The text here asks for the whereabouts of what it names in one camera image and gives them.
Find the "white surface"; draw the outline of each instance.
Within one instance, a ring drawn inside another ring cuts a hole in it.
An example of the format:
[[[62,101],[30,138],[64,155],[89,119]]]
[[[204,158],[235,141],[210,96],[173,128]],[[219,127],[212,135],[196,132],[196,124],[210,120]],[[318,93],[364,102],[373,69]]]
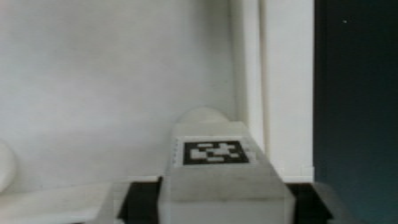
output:
[[[235,119],[228,0],[0,1],[5,193],[160,175],[183,113]]]
[[[260,0],[231,0],[238,120],[265,147]]]
[[[180,123],[217,123],[228,122],[226,115],[210,107],[196,108],[181,117]]]
[[[0,142],[0,193],[14,180],[16,168],[16,158],[13,151]]]
[[[313,181],[313,0],[261,0],[267,148],[284,181]]]
[[[93,221],[110,190],[112,184],[96,184],[2,196],[0,223],[61,224]]]
[[[222,140],[242,142],[258,163],[176,166],[183,154],[178,146]],[[158,201],[162,224],[292,223],[295,199],[244,123],[180,124],[171,157]]]

